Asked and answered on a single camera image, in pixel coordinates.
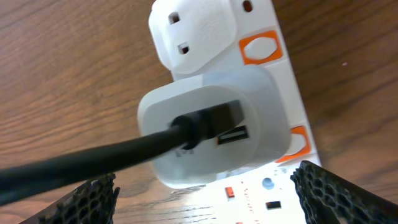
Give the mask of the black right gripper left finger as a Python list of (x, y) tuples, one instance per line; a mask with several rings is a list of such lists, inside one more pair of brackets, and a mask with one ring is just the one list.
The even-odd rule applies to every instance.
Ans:
[(119, 187), (114, 173), (87, 180), (22, 224), (113, 224)]

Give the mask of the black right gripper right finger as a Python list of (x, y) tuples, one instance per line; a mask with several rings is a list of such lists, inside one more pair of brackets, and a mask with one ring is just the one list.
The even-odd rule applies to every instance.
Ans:
[(309, 224), (397, 224), (396, 204), (310, 161), (302, 161), (290, 179)]

